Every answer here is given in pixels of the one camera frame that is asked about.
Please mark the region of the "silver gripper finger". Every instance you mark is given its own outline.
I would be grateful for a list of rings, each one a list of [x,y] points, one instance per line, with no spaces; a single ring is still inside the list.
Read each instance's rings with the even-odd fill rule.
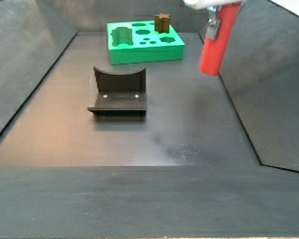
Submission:
[[[219,30],[219,25],[220,25],[219,10],[220,10],[220,6],[207,7],[208,22],[207,22],[206,36],[211,40],[216,39],[218,30]]]

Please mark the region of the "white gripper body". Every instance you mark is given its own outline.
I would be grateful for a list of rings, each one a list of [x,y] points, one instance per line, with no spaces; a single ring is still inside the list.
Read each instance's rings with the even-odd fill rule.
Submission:
[[[207,7],[224,6],[234,3],[240,3],[244,0],[183,0],[187,7],[192,9],[203,9]]]

